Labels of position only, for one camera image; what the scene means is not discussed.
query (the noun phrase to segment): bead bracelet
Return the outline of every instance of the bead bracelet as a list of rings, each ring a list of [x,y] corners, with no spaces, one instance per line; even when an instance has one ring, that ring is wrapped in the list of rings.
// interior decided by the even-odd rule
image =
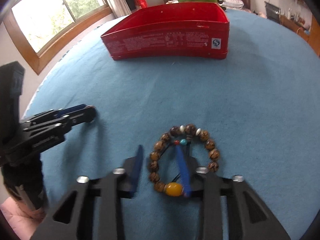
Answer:
[[[181,140],[175,140],[178,136],[186,135],[186,138]],[[215,148],[215,142],[210,138],[210,134],[207,130],[197,129],[194,124],[187,124],[186,126],[174,126],[169,132],[164,133],[160,137],[160,141],[154,144],[154,150],[150,154],[150,163],[148,169],[151,172],[149,179],[154,183],[154,189],[158,192],[165,192],[169,196],[180,196],[183,193],[183,187],[181,184],[176,183],[180,175],[177,175],[172,182],[165,184],[160,180],[158,174],[159,164],[161,156],[171,145],[186,146],[186,153],[189,155],[190,144],[193,138],[198,138],[201,142],[204,142],[204,147],[209,151],[209,158],[211,161],[208,164],[210,171],[216,172],[219,169],[217,160],[220,158],[220,152]]]

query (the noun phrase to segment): pink fabric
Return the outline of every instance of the pink fabric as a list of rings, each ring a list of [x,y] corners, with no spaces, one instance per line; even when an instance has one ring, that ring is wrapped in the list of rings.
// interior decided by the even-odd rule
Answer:
[[[13,231],[21,240],[29,240],[41,223],[42,211],[28,211],[25,205],[15,202],[11,197],[0,205],[0,209]]]

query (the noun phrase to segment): blue cloth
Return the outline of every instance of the blue cloth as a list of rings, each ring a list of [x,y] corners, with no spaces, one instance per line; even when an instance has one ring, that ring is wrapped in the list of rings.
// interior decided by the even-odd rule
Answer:
[[[53,206],[80,175],[105,176],[134,155],[148,159],[173,125],[207,129],[221,152],[219,176],[241,174],[292,240],[320,209],[320,60],[294,32],[254,14],[228,10],[225,60],[147,57],[113,61],[100,35],[89,33],[48,76],[28,115],[78,104],[99,116],[73,127],[66,141],[42,154]],[[192,149],[209,162],[201,145]],[[173,151],[160,161],[164,182],[178,166]],[[195,239],[199,202],[156,193],[143,166],[136,197],[123,200],[128,240]]]

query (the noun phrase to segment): wooden bead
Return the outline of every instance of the wooden bead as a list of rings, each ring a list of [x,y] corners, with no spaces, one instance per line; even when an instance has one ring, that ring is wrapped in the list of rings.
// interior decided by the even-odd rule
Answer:
[[[151,172],[157,172],[159,170],[159,164],[156,161],[151,161],[148,165],[148,169]]]
[[[150,159],[152,161],[158,161],[160,159],[160,153],[158,153],[158,152],[150,153]]]
[[[181,184],[176,182],[170,182],[164,187],[164,192],[168,196],[179,197],[182,195],[183,187]]]
[[[219,169],[219,164],[216,162],[211,162],[208,164],[208,169],[210,171],[216,172]]]
[[[153,188],[158,192],[164,191],[165,184],[162,181],[158,181],[153,185]]]
[[[150,179],[151,182],[156,183],[156,182],[158,182],[158,181],[160,180],[160,176],[159,176],[158,173],[152,172],[152,173],[149,175],[149,179]]]
[[[213,161],[217,161],[220,158],[220,152],[218,149],[213,149],[209,152],[209,158]]]
[[[192,136],[191,135],[187,135],[187,141],[191,142],[192,141]]]
[[[210,134],[207,130],[201,130],[200,134],[199,134],[199,139],[202,142],[207,141],[210,138]]]
[[[164,144],[163,141],[158,141],[158,142],[156,142],[155,145],[153,146],[153,148],[155,149],[156,152],[161,152],[164,147],[165,147],[165,144]]]
[[[182,133],[181,133],[180,128],[178,126],[174,126],[170,129],[170,135],[173,137],[177,137],[181,134]]]
[[[197,132],[197,128],[194,124],[187,124],[184,129],[185,134],[195,136]]]
[[[170,142],[171,136],[169,133],[164,133],[163,135],[161,135],[160,140],[164,143]]]
[[[205,143],[205,148],[209,151],[214,149],[214,146],[216,145],[216,143],[214,142],[213,139],[208,139],[207,142]]]

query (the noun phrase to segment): red tin box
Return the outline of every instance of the red tin box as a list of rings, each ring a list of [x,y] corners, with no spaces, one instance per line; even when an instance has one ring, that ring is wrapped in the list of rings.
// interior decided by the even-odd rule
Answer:
[[[164,4],[138,10],[101,38],[114,60],[169,55],[224,59],[229,20],[215,3]]]

